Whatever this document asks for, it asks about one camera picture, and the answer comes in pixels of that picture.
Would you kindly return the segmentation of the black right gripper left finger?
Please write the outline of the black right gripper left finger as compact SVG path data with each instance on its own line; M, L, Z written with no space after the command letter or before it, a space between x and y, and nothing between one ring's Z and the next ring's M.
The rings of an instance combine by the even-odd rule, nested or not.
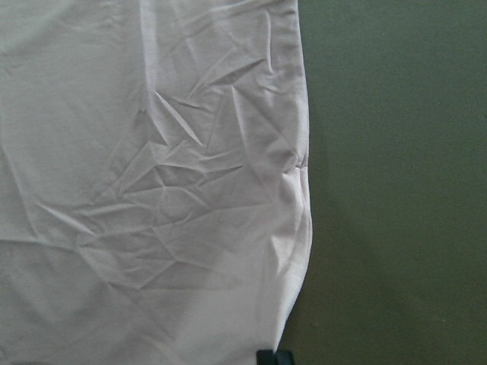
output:
M258 350L256 352L257 365L274 365L273 350Z

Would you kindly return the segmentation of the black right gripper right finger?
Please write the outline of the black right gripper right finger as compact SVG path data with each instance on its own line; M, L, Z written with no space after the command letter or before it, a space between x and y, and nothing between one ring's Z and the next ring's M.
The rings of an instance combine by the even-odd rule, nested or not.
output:
M294 355L291 351L276 351L275 363L277 365L294 365Z

